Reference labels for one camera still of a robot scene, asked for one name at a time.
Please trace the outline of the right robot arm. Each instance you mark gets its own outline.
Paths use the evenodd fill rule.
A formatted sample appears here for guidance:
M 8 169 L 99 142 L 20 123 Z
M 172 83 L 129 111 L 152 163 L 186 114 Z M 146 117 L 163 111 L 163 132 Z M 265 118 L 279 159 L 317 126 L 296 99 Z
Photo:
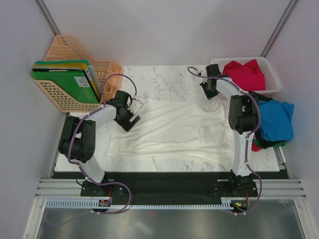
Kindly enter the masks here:
M 205 69 L 206 72 L 198 73 L 198 76 L 205 79 L 200 86 L 206 97 L 211 99 L 222 94 L 229 101 L 228 122 L 234 131 L 235 154 L 228 190 L 232 195 L 240 196 L 246 188 L 253 186 L 250 161 L 253 137 L 260 127 L 258 95 L 244 91 L 230 77 L 222 75 L 217 64 Z

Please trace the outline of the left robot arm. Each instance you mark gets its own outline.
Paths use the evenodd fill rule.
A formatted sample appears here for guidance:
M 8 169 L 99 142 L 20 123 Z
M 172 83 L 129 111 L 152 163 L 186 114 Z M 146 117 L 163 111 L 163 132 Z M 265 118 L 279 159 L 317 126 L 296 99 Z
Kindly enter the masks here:
M 70 164 L 77 165 L 85 179 L 92 184 L 92 190 L 99 196 L 109 192 L 109 183 L 104 180 L 105 171 L 100 167 L 94 153 L 96 131 L 114 121 L 124 131 L 130 131 L 141 119 L 136 115 L 144 104 L 124 91 L 102 103 L 95 110 L 81 117 L 68 116 L 65 119 L 58 151 Z

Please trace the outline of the white t shirt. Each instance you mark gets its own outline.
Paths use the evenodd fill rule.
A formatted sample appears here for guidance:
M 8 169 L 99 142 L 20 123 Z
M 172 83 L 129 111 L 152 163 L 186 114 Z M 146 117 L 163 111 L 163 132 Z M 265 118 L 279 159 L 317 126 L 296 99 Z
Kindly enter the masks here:
M 137 114 L 141 119 L 128 132 L 115 126 L 109 157 L 171 157 L 232 167 L 234 133 L 219 97 L 199 102 L 148 99 Z

